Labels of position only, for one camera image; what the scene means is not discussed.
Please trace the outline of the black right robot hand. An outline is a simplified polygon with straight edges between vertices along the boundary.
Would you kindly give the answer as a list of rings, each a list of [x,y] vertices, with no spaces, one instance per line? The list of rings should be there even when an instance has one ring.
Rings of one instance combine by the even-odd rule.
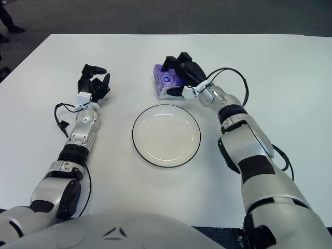
[[[207,79],[202,68],[186,52],[181,52],[177,58],[167,56],[161,71],[167,72],[168,70],[175,70],[175,76],[182,82],[181,86],[173,86],[166,90],[167,95],[174,97],[196,98],[199,94],[197,86]]]

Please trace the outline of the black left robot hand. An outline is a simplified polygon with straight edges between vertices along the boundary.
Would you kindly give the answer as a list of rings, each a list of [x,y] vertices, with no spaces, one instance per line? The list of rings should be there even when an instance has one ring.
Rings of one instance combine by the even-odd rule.
[[[105,75],[103,80],[93,77],[95,75]],[[86,64],[81,72],[81,78],[78,81],[78,93],[84,92],[91,94],[90,102],[97,103],[103,99],[109,92],[110,73],[102,67]]]

